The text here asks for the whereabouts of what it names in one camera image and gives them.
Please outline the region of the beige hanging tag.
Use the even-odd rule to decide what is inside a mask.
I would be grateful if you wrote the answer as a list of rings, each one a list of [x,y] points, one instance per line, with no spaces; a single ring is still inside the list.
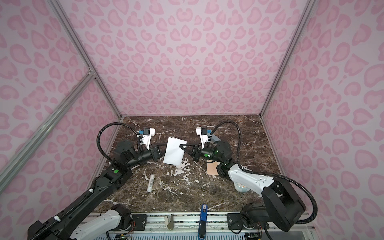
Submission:
[[[174,229],[174,214],[166,215],[164,218],[167,229],[172,231]]]

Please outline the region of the blue grey stapler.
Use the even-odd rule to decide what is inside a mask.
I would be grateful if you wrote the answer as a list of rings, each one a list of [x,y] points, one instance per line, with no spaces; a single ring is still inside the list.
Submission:
[[[219,137],[217,137],[217,136],[215,136],[215,135],[212,135],[211,136],[211,143],[212,144],[214,144],[214,143],[216,143],[216,142],[218,142],[218,141],[220,141],[221,139],[219,138]]]

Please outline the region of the blue black clip tool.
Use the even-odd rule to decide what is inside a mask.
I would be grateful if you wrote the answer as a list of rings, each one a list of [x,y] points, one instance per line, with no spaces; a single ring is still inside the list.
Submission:
[[[202,204],[201,213],[199,219],[199,228],[198,228],[198,239],[206,239],[206,229],[207,229],[207,217],[208,217],[208,205]]]

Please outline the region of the pink envelope with cream flap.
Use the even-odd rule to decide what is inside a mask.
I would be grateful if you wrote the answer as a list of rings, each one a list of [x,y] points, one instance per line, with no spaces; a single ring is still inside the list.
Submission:
[[[207,163],[207,175],[218,176],[217,166],[219,162]]]

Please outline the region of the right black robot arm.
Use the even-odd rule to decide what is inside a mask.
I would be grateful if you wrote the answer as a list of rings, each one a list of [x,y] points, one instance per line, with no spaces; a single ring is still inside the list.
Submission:
[[[217,162],[216,170],[221,178],[243,185],[262,197],[263,203],[247,204],[240,211],[240,219],[234,227],[236,230],[252,229],[262,222],[268,222],[287,232],[293,225],[308,223],[307,219],[301,218],[306,206],[292,187],[293,180],[268,173],[251,174],[247,169],[241,169],[232,158],[233,152],[228,142],[217,141],[213,146],[181,144],[180,149],[194,161],[204,159]]]

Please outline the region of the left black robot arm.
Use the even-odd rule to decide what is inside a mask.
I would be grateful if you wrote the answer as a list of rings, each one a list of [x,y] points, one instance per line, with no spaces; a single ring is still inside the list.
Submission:
[[[83,220],[105,199],[119,190],[133,175],[132,169],[149,161],[157,162],[164,154],[163,144],[136,150],[125,140],[113,151],[111,165],[95,178],[91,187],[64,210],[46,222],[36,221],[28,229],[29,240],[92,240],[110,230],[133,227],[131,211],[117,204],[102,216],[83,224]]]

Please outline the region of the green bordered floral letter paper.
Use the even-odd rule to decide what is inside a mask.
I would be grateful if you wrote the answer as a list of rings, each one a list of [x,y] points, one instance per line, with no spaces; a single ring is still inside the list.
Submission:
[[[180,140],[174,137],[168,137],[166,153],[163,163],[168,165],[180,166],[183,161],[184,150],[180,148],[180,145],[186,144],[187,141]]]

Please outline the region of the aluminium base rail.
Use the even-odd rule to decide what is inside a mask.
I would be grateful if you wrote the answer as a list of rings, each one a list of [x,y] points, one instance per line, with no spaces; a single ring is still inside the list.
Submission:
[[[174,214],[174,229],[168,230],[165,216]],[[103,214],[90,214],[83,224]],[[132,213],[133,227],[127,230],[114,229],[93,240],[196,240],[200,212],[152,212]],[[208,212],[207,240],[317,240],[319,237],[313,224],[294,225],[289,232],[283,232],[273,223],[258,224],[253,229],[236,230],[240,219],[238,212]]]

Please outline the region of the white glue stick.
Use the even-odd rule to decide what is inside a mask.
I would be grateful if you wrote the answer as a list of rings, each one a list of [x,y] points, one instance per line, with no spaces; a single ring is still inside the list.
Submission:
[[[147,187],[147,193],[151,193],[153,190],[153,185],[154,185],[154,180],[155,180],[155,175],[151,174],[149,178],[149,183]]]

